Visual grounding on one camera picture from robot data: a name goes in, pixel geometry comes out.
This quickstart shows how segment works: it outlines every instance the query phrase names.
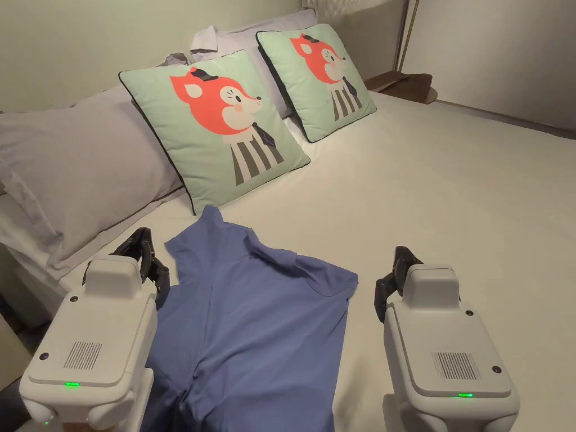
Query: white pillow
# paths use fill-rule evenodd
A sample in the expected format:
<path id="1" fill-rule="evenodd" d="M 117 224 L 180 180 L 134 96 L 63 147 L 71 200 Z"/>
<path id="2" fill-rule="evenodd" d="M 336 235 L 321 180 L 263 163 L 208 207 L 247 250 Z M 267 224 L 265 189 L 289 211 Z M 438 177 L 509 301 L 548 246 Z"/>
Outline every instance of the white pillow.
<path id="1" fill-rule="evenodd" d="M 292 15 L 273 18 L 231 32 L 220 31 L 211 25 L 196 33 L 190 52 L 195 61 L 201 62 L 232 54 L 239 50 L 246 50 L 262 76 L 264 86 L 274 105 L 276 105 L 276 109 L 284 118 L 289 116 L 292 110 L 286 104 L 264 58 L 258 51 L 256 32 L 260 30 L 300 30 L 316 24 L 318 24 L 318 18 L 314 9 L 302 9 Z"/>

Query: striped shirt print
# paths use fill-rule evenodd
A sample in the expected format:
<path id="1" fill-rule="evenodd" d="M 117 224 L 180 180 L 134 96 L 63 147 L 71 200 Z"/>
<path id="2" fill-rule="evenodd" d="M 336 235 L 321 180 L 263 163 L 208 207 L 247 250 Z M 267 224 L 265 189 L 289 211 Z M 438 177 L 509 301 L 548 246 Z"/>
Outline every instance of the striped shirt print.
<path id="1" fill-rule="evenodd" d="M 346 85 L 332 87 L 332 105 L 334 106 L 334 121 L 346 117 L 357 109 L 362 108 L 362 103 L 356 94 L 350 93 Z"/>
<path id="2" fill-rule="evenodd" d="M 230 145 L 236 186 L 284 161 L 276 147 L 267 146 L 252 136 L 249 142 Z"/>

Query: bed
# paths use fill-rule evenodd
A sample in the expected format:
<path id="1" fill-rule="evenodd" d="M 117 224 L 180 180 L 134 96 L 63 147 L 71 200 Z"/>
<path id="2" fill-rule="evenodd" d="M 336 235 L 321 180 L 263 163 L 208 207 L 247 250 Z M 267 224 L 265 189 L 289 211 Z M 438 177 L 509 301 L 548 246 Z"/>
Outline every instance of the bed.
<path id="1" fill-rule="evenodd" d="M 382 398 L 393 390 L 373 290 L 401 244 L 424 262 L 453 266 L 462 298 L 481 312 L 520 394 L 514 430 L 571 430 L 576 145 L 442 104 L 371 96 L 376 113 L 316 143 L 285 119 L 312 163 L 221 207 L 224 220 L 252 227 L 271 247 L 359 275 L 333 405 L 336 429 L 384 430 Z M 43 274 L 47 254 L 18 210 L 0 197 L 2 242 L 53 314 L 80 286 L 86 262 L 58 282 Z M 181 194 L 100 252 L 148 226 L 176 284 L 163 244 L 195 220 Z"/>

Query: speaker grille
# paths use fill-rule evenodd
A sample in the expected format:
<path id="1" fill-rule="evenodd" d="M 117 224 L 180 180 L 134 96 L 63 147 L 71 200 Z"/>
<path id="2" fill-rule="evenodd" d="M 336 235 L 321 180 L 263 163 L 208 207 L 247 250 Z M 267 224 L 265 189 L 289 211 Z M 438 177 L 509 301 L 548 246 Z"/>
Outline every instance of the speaker grille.
<path id="1" fill-rule="evenodd" d="M 438 375 L 445 380 L 479 380 L 480 372 L 470 353 L 432 353 Z"/>
<path id="2" fill-rule="evenodd" d="M 64 362 L 64 369 L 92 370 L 101 348 L 101 343 L 74 342 Z"/>

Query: mattress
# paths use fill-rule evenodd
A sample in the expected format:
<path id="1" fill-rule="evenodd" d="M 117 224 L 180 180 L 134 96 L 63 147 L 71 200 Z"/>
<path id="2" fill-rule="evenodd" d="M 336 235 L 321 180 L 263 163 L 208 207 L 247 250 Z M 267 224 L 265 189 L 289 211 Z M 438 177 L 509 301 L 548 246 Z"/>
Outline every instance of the mattress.
<path id="1" fill-rule="evenodd" d="M 224 220 L 252 227 L 270 247 L 359 275 L 334 400 L 336 429 L 384 430 L 382 398 L 393 389 L 374 283 L 391 270 L 394 247 L 406 245 L 425 263 L 450 264 L 462 299 L 480 312 L 520 393 L 514 430 L 571 430 L 576 143 L 442 104 L 372 96 L 375 114 L 316 143 L 288 120 L 310 165 L 221 207 Z M 175 284 L 163 243 L 195 220 L 180 196 L 101 252 L 148 226 Z M 52 289 L 78 287 L 85 268 Z"/>

